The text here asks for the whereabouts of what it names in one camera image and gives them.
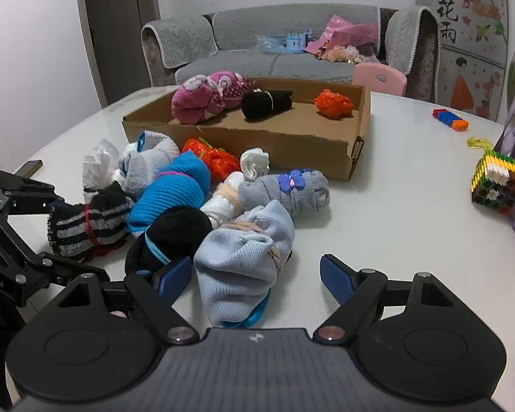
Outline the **black sock blue band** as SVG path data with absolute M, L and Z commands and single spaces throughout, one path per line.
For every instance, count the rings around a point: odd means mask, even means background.
M 170 207 L 138 235 L 127 252 L 124 272 L 156 273 L 170 263 L 192 259 L 212 231 L 210 219 L 198 208 Z

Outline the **black grey striped sock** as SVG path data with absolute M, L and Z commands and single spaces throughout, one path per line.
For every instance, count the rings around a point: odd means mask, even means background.
M 134 200 L 114 182 L 86 204 L 56 202 L 47 222 L 48 243 L 57 256 L 87 263 L 121 248 L 129 236 Z

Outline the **light blue sock bundle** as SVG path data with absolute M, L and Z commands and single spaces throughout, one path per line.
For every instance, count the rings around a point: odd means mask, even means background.
M 204 311 L 215 328 L 251 328 L 292 253 L 295 227 L 273 200 L 220 226 L 193 258 Z

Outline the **bright blue sock bundle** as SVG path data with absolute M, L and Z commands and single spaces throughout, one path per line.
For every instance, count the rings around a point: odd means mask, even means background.
M 182 152 L 143 191 L 127 218 L 128 231 L 141 234 L 170 207 L 200 208 L 210 183 L 211 173 L 204 162 L 194 152 Z

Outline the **grey waffle blue-trim sock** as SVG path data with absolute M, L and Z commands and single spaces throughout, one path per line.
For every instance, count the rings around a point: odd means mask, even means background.
M 179 155 L 179 146 L 169 136 L 144 130 L 124 149 L 117 181 L 127 194 L 137 199 Z

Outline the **orange plastic bag bundle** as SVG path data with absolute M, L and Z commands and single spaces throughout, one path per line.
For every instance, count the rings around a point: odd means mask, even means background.
M 313 103 L 319 114 L 329 119 L 337 120 L 353 115 L 353 101 L 327 88 L 313 100 Z

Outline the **pink fluffy sock bundle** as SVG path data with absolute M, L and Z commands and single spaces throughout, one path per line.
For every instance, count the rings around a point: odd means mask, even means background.
M 193 76 L 175 91 L 171 102 L 172 116 L 185 125 L 203 123 L 238 108 L 243 96 L 257 88 L 256 80 L 239 72 L 219 71 L 209 76 Z

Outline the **black sock roll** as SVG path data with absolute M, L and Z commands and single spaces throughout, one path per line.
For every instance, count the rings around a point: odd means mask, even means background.
M 259 90 L 245 94 L 241 103 L 244 118 L 257 122 L 292 108 L 291 90 Z

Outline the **grey sock purple flower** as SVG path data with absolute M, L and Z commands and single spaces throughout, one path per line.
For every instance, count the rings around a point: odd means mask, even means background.
M 309 216 L 329 206 L 330 190 L 319 170 L 294 169 L 243 181 L 238 187 L 238 200 L 246 211 L 276 200 L 291 217 Z

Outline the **crumpled white plastic bag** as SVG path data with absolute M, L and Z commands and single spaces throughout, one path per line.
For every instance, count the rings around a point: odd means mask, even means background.
M 85 155 L 82 162 L 82 189 L 93 193 L 111 186 L 120 176 L 118 149 L 107 139 Z

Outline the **small white rolled sock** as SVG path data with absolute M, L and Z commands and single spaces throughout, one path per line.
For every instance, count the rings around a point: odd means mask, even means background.
M 240 167 L 248 181 L 268 175 L 270 171 L 269 154 L 261 148 L 248 149 L 241 154 Z

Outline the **yellow plastic scrap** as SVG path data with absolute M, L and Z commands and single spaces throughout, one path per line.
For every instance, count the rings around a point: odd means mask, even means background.
M 467 139 L 467 145 L 470 149 L 479 149 L 485 152 L 491 152 L 494 150 L 494 144 L 486 138 L 470 137 Z

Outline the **red blue toy block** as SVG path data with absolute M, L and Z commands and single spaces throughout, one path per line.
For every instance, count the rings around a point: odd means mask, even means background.
M 455 131 L 466 131 L 469 127 L 469 122 L 460 116 L 445 109 L 434 109 L 432 116 L 442 124 Z

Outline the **pink plastic chair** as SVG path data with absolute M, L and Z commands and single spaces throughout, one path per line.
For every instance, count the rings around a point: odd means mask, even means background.
M 370 91 L 393 96 L 404 96 L 408 79 L 391 66 L 375 63 L 358 63 L 353 72 L 353 85 L 367 87 Z

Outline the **pink plastic bag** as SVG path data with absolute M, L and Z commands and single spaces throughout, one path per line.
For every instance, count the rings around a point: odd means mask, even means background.
M 351 23 L 333 15 L 317 40 L 304 48 L 305 52 L 317 54 L 321 48 L 330 50 L 335 46 L 361 47 L 375 44 L 379 39 L 379 26 L 376 23 Z

